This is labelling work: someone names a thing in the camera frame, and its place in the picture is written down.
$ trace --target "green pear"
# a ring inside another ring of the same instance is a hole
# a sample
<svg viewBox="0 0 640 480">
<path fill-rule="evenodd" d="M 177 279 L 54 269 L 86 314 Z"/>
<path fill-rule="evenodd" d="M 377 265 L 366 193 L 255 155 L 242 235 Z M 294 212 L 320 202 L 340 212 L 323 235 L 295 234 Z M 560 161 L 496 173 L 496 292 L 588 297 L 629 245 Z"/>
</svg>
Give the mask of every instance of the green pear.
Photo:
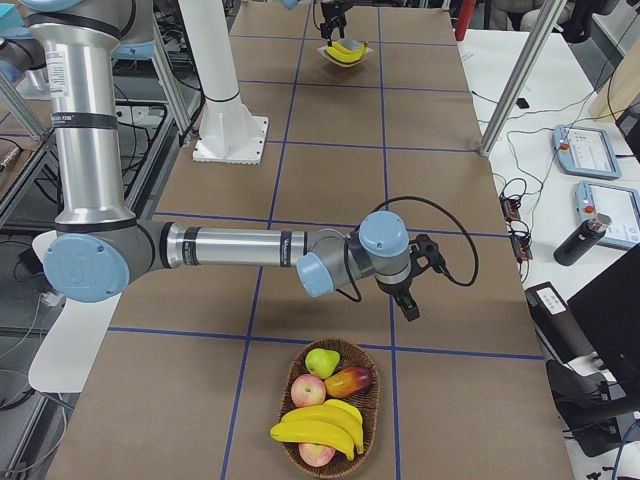
<svg viewBox="0 0 640 480">
<path fill-rule="evenodd" d="M 333 371 L 336 369 L 339 361 L 340 354 L 338 352 L 325 348 L 314 348 L 307 353 L 304 364 L 307 370 L 309 370 L 309 373 L 324 380 L 333 375 Z"/>
</svg>

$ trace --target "wicker basket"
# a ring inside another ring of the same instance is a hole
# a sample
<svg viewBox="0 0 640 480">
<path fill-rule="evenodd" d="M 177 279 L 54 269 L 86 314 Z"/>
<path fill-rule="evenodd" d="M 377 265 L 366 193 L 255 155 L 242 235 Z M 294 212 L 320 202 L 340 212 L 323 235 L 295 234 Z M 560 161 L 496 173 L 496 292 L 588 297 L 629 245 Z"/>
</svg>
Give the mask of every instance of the wicker basket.
<svg viewBox="0 0 640 480">
<path fill-rule="evenodd" d="M 314 348 L 326 348 L 340 353 L 340 362 L 336 367 L 336 371 L 342 370 L 345 367 L 355 366 L 366 367 L 370 369 L 373 374 L 373 383 L 369 389 L 343 399 L 345 402 L 357 407 L 358 410 L 360 410 L 360 413 L 362 413 L 362 427 L 364 430 L 364 453 L 362 455 L 358 455 L 356 453 L 355 459 L 349 461 L 345 455 L 340 452 L 336 452 L 336 455 L 327 465 L 323 467 L 311 467 L 300 457 L 297 443 L 283 443 L 285 452 L 289 459 L 305 473 L 315 478 L 339 478 L 357 469 L 367 458 L 371 452 L 371 448 L 373 447 L 373 440 L 376 433 L 376 422 L 378 418 L 378 405 L 380 403 L 380 382 L 378 378 L 378 371 L 371 360 L 371 357 L 353 343 L 335 338 L 311 343 L 302 349 L 293 360 L 293 364 L 289 370 L 287 386 L 282 398 L 280 418 L 282 418 L 287 412 L 296 408 L 291 400 L 291 384 L 300 375 L 309 373 L 304 365 L 304 359 L 307 356 L 307 353 Z"/>
</svg>

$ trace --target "black bottle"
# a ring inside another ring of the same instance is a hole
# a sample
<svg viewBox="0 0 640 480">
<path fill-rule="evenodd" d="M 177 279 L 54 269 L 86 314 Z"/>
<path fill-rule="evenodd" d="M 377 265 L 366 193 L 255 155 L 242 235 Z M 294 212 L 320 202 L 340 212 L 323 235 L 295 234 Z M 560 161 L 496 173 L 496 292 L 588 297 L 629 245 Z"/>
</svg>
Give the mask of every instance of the black bottle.
<svg viewBox="0 0 640 480">
<path fill-rule="evenodd" d="M 560 265 L 573 265 L 607 233 L 611 218 L 602 213 L 582 222 L 569 237 L 553 252 Z"/>
</svg>

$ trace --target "black monitor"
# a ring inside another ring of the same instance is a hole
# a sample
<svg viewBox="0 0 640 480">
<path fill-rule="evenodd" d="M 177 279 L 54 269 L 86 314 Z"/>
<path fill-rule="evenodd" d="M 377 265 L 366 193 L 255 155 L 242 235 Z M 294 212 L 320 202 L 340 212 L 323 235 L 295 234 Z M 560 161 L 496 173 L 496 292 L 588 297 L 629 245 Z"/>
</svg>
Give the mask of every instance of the black monitor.
<svg viewBox="0 0 640 480">
<path fill-rule="evenodd" d="M 635 421 L 632 412 L 640 410 L 640 245 L 567 305 L 586 337 L 582 343 L 591 344 L 618 382 L 612 386 L 601 374 L 585 378 L 557 361 L 547 362 L 558 411 L 585 454 L 596 456 L 620 444 L 621 432 Z"/>
<path fill-rule="evenodd" d="M 568 301 L 606 368 L 627 395 L 640 395 L 640 245 Z"/>
</svg>

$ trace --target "blue joint cap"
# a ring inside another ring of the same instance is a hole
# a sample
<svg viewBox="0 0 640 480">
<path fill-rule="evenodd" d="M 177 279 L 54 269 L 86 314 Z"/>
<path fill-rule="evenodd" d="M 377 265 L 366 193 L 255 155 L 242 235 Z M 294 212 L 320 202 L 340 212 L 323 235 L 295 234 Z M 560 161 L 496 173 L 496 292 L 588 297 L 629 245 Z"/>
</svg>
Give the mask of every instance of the blue joint cap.
<svg viewBox="0 0 640 480">
<path fill-rule="evenodd" d="M 307 253 L 296 265 L 302 286 L 311 297 L 320 297 L 335 290 L 326 265 L 315 253 Z"/>
<path fill-rule="evenodd" d="M 118 60 L 149 60 L 153 58 L 155 42 L 123 43 L 113 52 Z"/>
<path fill-rule="evenodd" d="M 25 7 L 39 12 L 59 12 L 82 2 L 84 0 L 20 0 Z"/>
<path fill-rule="evenodd" d="M 397 257 L 409 248 L 407 228 L 393 212 L 381 211 L 368 215 L 360 224 L 358 238 L 364 249 L 377 257 Z"/>
<path fill-rule="evenodd" d="M 293 10 L 298 6 L 299 0 L 280 0 L 287 10 Z"/>
<path fill-rule="evenodd" d="M 78 302 L 106 300 L 129 285 L 129 267 L 115 248 L 87 234 L 56 238 L 45 253 L 44 273 L 56 290 Z"/>
<path fill-rule="evenodd" d="M 13 83 L 22 76 L 22 72 L 15 65 L 0 60 L 0 75 L 6 78 L 9 83 Z"/>
<path fill-rule="evenodd" d="M 27 27 L 7 28 L 0 32 L 0 37 L 7 40 L 33 40 L 36 38 Z"/>
</svg>

